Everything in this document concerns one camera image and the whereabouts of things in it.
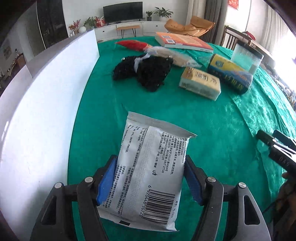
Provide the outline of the right hand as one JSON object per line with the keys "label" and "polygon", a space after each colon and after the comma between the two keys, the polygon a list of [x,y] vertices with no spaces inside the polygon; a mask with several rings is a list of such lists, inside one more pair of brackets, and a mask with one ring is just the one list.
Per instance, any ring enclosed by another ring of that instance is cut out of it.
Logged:
{"label": "right hand", "polygon": [[295,219],[295,179],[287,172],[282,174],[282,177],[286,180],[281,186],[276,203],[276,210],[279,210],[285,201],[289,202],[290,209],[292,211],[292,217]]}

